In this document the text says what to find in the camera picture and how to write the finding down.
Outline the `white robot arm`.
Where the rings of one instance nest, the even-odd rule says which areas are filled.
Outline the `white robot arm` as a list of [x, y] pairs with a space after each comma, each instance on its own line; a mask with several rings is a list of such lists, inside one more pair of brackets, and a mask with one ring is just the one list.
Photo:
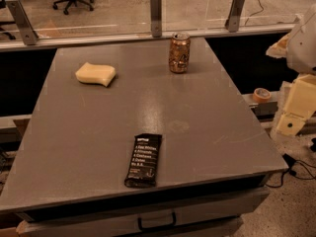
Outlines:
[[276, 122], [276, 131], [296, 135], [316, 112], [316, 5], [299, 18], [291, 32], [271, 45], [266, 55], [285, 58], [298, 73]]

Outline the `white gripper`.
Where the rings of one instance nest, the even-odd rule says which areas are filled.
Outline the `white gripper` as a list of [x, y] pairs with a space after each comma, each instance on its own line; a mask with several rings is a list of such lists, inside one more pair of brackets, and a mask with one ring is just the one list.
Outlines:
[[295, 136], [316, 112], [316, 76], [299, 75], [292, 83], [276, 131]]

